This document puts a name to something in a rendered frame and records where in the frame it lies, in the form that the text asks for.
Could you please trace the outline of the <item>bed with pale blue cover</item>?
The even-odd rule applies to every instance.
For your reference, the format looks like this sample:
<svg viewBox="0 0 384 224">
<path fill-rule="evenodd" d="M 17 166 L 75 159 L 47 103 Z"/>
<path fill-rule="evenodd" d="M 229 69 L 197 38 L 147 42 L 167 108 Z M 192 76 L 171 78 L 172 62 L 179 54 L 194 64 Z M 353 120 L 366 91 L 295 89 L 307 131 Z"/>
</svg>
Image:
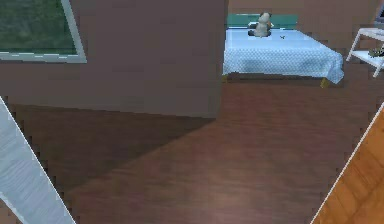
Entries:
<svg viewBox="0 0 384 224">
<path fill-rule="evenodd" d="M 339 84 L 343 57 L 294 29 L 273 29 L 268 37 L 248 35 L 247 29 L 226 31 L 222 75 L 230 73 L 293 75 L 325 78 Z"/>
</svg>

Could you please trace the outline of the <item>teal green headboard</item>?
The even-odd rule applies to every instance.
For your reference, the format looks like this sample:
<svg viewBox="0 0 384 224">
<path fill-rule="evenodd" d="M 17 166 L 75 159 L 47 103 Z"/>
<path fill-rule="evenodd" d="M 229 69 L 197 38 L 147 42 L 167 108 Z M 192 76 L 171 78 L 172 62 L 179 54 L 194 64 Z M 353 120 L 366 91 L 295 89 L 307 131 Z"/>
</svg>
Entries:
<svg viewBox="0 0 384 224">
<path fill-rule="evenodd" d="M 256 23 L 258 18 L 258 14 L 229 14 L 226 25 L 228 28 L 247 28 L 250 23 Z M 270 21 L 274 29 L 295 29 L 298 16 L 296 14 L 273 14 Z"/>
</svg>

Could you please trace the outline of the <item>beige teddy bear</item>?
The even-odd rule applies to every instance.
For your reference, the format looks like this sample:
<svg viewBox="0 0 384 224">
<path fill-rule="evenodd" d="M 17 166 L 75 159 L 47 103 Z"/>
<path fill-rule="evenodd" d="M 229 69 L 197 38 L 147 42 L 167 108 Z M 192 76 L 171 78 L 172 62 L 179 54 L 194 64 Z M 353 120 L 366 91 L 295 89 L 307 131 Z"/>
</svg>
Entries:
<svg viewBox="0 0 384 224">
<path fill-rule="evenodd" d="M 271 13 L 263 12 L 259 15 L 258 22 L 252 30 L 248 31 L 249 36 L 268 37 L 271 35 L 272 22 L 270 20 Z"/>
</svg>

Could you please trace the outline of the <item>white framed window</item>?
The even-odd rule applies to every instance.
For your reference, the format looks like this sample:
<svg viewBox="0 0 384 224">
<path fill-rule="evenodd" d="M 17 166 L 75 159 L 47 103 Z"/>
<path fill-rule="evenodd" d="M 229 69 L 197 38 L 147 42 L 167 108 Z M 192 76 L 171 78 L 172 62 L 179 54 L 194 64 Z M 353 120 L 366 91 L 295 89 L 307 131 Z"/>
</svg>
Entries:
<svg viewBox="0 0 384 224">
<path fill-rule="evenodd" d="M 0 60 L 86 63 L 71 0 L 0 0 Z"/>
</svg>

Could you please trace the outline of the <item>orange wooden door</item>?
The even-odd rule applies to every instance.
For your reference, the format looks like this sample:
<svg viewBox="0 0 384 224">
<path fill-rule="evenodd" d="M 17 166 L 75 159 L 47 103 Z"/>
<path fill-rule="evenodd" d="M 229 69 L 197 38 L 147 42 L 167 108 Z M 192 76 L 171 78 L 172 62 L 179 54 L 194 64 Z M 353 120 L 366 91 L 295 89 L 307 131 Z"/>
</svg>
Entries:
<svg viewBox="0 0 384 224">
<path fill-rule="evenodd" d="M 384 102 L 309 224 L 384 224 Z"/>
</svg>

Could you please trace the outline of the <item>white shelf table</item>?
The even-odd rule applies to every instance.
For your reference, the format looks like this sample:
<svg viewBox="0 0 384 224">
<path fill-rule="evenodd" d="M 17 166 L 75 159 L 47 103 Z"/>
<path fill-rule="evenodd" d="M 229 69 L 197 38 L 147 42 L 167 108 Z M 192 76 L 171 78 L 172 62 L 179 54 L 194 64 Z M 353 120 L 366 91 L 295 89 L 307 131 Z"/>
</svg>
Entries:
<svg viewBox="0 0 384 224">
<path fill-rule="evenodd" d="M 380 48 L 371 50 L 356 50 L 357 43 L 360 41 L 361 36 L 366 36 L 383 43 Z M 349 62 L 352 57 L 356 57 L 361 61 L 373 66 L 375 71 L 372 75 L 376 78 L 380 71 L 384 69 L 384 29 L 379 28 L 360 28 L 353 41 L 351 49 L 348 53 L 346 61 Z"/>
</svg>

